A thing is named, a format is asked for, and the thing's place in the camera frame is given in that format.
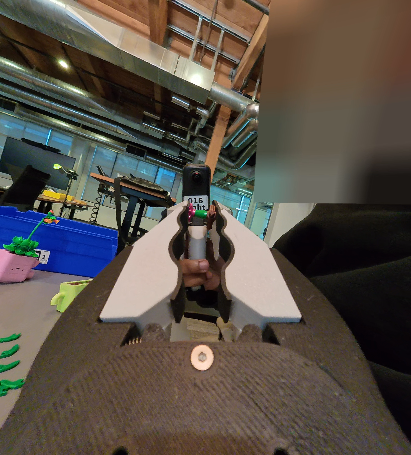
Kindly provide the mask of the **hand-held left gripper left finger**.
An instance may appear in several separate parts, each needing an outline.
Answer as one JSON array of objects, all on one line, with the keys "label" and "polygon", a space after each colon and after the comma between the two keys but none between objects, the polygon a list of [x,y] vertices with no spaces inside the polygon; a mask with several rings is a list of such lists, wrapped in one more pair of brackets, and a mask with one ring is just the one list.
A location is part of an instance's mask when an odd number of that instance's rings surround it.
[{"label": "hand-held left gripper left finger", "polygon": [[133,322],[139,330],[150,323],[166,329],[181,322],[186,297],[179,258],[185,251],[188,208],[187,202],[173,207],[179,207],[178,216],[163,219],[133,244],[101,311],[102,322]]}]

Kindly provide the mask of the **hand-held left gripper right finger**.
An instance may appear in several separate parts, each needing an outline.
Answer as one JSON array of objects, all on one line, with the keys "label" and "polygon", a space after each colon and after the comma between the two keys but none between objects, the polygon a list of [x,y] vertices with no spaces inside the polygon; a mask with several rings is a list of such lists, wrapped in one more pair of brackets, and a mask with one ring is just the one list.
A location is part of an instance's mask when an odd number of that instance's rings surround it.
[{"label": "hand-held left gripper right finger", "polygon": [[213,248],[221,269],[218,311],[238,336],[249,324],[297,323],[301,313],[268,247],[214,201]]}]

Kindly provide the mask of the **person's right forearm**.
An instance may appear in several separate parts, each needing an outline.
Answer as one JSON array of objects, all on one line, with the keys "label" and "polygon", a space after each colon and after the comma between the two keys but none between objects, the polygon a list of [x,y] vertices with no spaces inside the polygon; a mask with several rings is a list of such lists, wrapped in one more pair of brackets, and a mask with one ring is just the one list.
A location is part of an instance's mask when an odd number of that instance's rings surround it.
[{"label": "person's right forearm", "polygon": [[317,203],[273,245],[306,277],[411,257],[411,205]]}]

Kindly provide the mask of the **person's right hand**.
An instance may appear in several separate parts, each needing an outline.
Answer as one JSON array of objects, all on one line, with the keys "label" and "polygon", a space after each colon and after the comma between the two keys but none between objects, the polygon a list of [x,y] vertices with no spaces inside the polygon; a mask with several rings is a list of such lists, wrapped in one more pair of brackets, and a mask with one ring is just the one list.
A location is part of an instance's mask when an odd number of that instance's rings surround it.
[{"label": "person's right hand", "polygon": [[179,265],[185,287],[203,286],[205,291],[215,291],[220,284],[221,269],[225,261],[215,260],[213,251],[206,253],[206,259],[180,259]]}]

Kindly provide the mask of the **black bag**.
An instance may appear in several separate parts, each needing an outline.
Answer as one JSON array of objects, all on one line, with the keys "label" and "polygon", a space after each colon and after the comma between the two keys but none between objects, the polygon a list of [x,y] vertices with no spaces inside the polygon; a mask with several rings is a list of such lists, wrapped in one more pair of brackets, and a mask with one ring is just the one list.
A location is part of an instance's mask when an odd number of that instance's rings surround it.
[{"label": "black bag", "polygon": [[150,182],[148,180],[139,178],[139,177],[121,176],[121,177],[117,177],[117,178],[114,179],[114,184],[122,185],[122,183],[130,184],[130,185],[133,185],[133,186],[138,187],[138,188],[142,188],[142,189],[145,189],[145,190],[153,191],[153,192],[159,194],[163,198],[169,198],[170,197],[170,193],[168,191],[166,191],[160,185],[158,185],[156,183],[153,183],[153,182]]}]

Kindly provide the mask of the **wooden top standing desk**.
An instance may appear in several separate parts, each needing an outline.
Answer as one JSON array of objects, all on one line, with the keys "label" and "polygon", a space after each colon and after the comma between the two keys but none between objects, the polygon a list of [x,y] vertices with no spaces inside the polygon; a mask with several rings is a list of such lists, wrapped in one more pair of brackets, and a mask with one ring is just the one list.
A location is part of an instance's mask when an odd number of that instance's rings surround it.
[{"label": "wooden top standing desk", "polygon": [[90,176],[114,189],[112,197],[115,200],[119,232],[117,254],[126,247],[127,243],[134,243],[137,240],[137,233],[140,230],[140,222],[146,206],[169,208],[175,204],[175,199],[163,198],[153,191],[126,183],[114,184],[114,179],[107,176],[94,173],[91,173]]}]

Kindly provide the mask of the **lime green toy pot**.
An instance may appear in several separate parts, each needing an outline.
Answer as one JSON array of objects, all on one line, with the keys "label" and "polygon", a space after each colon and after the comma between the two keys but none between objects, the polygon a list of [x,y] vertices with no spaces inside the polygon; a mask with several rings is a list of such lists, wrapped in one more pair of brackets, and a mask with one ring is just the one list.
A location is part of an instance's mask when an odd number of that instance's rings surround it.
[{"label": "lime green toy pot", "polygon": [[51,305],[56,306],[56,310],[63,313],[72,303],[76,296],[91,282],[93,279],[86,279],[73,282],[63,282],[60,284],[59,292],[51,299]]}]

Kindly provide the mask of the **blue plastic bin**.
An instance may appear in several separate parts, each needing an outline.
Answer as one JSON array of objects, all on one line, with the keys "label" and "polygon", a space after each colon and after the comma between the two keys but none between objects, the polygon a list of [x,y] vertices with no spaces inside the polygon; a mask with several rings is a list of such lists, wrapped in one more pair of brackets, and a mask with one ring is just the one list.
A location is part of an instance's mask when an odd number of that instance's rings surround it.
[{"label": "blue plastic bin", "polygon": [[[43,217],[43,213],[0,207],[0,248],[15,236],[27,238]],[[118,232],[61,218],[58,224],[41,225],[32,239],[42,251],[35,270],[93,278],[115,257]]]}]

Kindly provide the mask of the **yellow plastic bin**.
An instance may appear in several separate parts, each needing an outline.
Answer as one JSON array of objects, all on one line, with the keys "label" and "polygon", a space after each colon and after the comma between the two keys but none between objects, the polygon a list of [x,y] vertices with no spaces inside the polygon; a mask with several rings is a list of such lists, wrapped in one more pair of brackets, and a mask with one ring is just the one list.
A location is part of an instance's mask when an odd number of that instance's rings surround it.
[{"label": "yellow plastic bin", "polygon": [[71,196],[71,195],[66,195],[64,193],[59,193],[59,192],[55,192],[55,191],[51,191],[51,190],[43,190],[42,192],[43,196],[47,196],[47,197],[50,197],[50,198],[55,198],[57,200],[61,200],[61,201],[64,201],[64,200],[68,200],[68,201],[72,201],[74,200],[74,196]]}]

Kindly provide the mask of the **pink toy pot with plant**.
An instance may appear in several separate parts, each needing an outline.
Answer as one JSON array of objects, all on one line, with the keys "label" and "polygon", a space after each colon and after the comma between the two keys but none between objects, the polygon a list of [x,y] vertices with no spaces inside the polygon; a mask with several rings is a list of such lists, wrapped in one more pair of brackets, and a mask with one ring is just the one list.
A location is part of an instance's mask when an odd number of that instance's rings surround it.
[{"label": "pink toy pot with plant", "polygon": [[27,238],[13,237],[11,243],[0,249],[0,282],[23,282],[34,276],[33,268],[39,265],[37,248],[39,243],[32,239],[33,234],[41,225],[57,224],[59,220],[50,210],[36,225]]}]

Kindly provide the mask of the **large black monitor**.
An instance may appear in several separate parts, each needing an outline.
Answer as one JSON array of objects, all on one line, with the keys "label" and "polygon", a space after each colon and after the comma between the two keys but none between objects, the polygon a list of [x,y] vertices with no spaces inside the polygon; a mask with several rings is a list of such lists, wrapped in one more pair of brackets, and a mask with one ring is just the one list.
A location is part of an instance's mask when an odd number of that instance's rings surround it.
[{"label": "large black monitor", "polygon": [[18,178],[27,165],[49,174],[47,185],[66,190],[69,179],[65,174],[54,168],[59,164],[64,168],[73,169],[76,159],[54,151],[30,145],[22,140],[7,137],[0,158],[0,173],[10,175],[12,180]]}]

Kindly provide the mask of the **black office chair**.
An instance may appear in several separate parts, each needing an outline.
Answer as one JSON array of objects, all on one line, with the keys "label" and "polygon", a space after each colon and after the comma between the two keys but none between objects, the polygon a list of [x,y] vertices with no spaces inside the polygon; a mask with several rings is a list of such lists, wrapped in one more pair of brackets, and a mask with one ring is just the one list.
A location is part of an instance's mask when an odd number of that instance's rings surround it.
[{"label": "black office chair", "polygon": [[13,184],[0,198],[0,206],[11,206],[21,212],[33,210],[34,203],[46,187],[50,174],[27,165],[20,166],[7,164]]}]

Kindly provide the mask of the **person's black jacket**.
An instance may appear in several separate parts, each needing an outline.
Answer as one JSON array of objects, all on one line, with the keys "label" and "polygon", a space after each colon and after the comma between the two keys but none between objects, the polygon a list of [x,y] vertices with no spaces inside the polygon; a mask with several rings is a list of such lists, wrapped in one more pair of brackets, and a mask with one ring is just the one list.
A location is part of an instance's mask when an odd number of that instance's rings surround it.
[{"label": "person's black jacket", "polygon": [[411,268],[372,267],[309,279],[350,327],[411,441]]}]

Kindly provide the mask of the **wooden post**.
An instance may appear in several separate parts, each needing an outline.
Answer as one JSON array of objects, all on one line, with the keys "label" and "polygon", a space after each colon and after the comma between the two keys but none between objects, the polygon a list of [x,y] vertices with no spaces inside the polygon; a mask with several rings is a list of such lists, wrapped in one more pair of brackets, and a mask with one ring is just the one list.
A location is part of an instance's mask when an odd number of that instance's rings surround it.
[{"label": "wooden post", "polygon": [[210,168],[211,176],[214,175],[218,157],[226,134],[231,109],[221,105],[215,122],[214,131],[206,154],[205,164]]}]

